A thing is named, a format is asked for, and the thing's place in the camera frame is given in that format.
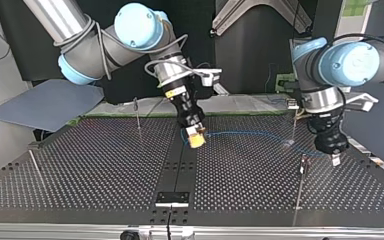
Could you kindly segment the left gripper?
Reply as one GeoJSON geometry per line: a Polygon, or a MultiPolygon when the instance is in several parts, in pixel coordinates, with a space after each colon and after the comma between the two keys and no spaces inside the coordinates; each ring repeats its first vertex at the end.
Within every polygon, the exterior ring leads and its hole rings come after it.
{"type": "Polygon", "coordinates": [[[320,114],[312,114],[307,120],[307,129],[315,135],[315,148],[331,155],[334,167],[341,164],[340,153],[349,148],[347,136],[341,130],[344,108],[320,114]]]}

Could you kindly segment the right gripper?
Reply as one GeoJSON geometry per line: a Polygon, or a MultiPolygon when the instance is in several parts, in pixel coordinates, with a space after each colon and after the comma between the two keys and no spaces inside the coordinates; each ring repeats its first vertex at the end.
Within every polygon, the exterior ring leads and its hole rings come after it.
{"type": "Polygon", "coordinates": [[[206,128],[201,124],[205,115],[198,106],[196,90],[189,81],[174,81],[162,87],[165,97],[174,105],[177,111],[177,122],[182,128],[187,128],[188,142],[196,149],[206,143],[204,133],[206,128]]]}

